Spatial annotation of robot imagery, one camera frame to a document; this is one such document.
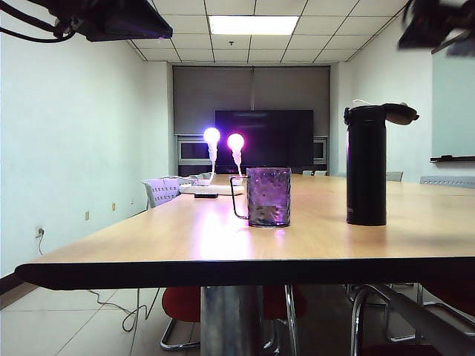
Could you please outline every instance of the flat screen tv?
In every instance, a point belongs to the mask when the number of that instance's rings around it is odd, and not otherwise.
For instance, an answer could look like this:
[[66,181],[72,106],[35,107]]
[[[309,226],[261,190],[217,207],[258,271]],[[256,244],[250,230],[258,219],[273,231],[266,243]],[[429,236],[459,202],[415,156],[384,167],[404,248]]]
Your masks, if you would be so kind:
[[235,133],[244,137],[243,169],[313,164],[313,110],[215,111],[215,126],[218,173],[237,171],[226,142]]

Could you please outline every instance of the black device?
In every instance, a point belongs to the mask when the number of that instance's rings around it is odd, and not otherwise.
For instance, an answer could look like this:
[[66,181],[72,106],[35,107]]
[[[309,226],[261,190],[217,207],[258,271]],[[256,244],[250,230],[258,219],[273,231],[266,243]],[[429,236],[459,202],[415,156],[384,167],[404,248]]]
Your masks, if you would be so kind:
[[[454,43],[452,54],[463,55],[467,53],[467,41],[472,46],[475,42],[475,0],[467,0],[462,6],[441,4],[440,0],[410,0],[404,7],[404,23],[410,13],[413,18],[399,40],[399,48],[435,48]],[[465,33],[443,44],[455,29]]]
[[173,30],[147,0],[29,0],[46,7],[55,25],[29,16],[0,0],[3,11],[51,32],[55,39],[34,39],[2,28],[12,36],[35,42],[60,42],[81,33],[91,42],[171,38]]
[[217,198],[217,193],[195,193],[194,194],[195,198]]
[[417,112],[406,105],[368,105],[345,109],[348,125],[347,223],[386,225],[386,125],[408,125]]
[[242,168],[299,167],[313,164],[313,110],[215,111],[216,171],[235,173],[227,137],[241,134]]

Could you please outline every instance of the wall outlet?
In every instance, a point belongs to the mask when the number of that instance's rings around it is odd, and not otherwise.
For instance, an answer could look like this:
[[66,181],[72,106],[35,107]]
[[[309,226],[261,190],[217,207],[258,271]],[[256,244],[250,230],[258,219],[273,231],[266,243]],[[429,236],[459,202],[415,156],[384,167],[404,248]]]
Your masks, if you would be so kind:
[[35,238],[39,239],[42,236],[42,233],[40,232],[40,229],[43,229],[43,226],[38,225],[35,226]]

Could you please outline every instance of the white power strip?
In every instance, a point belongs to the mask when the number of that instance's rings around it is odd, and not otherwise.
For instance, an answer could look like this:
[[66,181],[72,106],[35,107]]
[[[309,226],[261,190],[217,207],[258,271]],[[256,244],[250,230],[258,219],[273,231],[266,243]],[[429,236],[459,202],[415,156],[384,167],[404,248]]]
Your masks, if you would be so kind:
[[[232,195],[231,186],[229,185],[191,185],[182,184],[180,186],[181,194],[219,194],[219,195]],[[244,193],[244,187],[242,185],[236,185],[233,187],[235,195]]]

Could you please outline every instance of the red chair seat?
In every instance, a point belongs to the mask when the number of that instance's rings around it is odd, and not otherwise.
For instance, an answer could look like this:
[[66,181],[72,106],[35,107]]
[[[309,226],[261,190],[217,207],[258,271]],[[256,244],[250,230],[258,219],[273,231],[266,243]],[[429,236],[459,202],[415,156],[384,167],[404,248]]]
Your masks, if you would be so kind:
[[[294,286],[295,315],[300,317],[307,310],[307,302],[301,291]],[[264,319],[286,319],[284,286],[264,286]],[[162,307],[174,319],[200,322],[200,287],[169,287],[163,293]]]
[[426,283],[422,284],[430,293],[443,300],[447,304],[475,316],[475,283],[449,282],[449,283]]
[[363,350],[363,356],[442,356],[431,345],[376,345]]

